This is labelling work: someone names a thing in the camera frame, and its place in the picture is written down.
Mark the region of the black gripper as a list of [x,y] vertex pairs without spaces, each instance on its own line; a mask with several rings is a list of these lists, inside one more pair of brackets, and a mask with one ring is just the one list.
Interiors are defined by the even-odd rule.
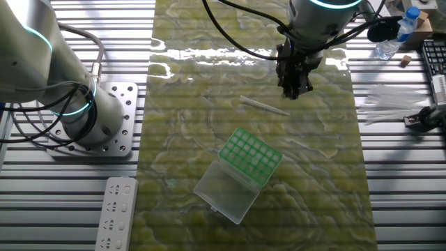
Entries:
[[318,68],[323,52],[304,54],[297,45],[287,38],[283,44],[276,46],[278,57],[276,73],[283,89],[282,97],[289,100],[298,99],[299,95],[313,90],[309,80],[312,70]]

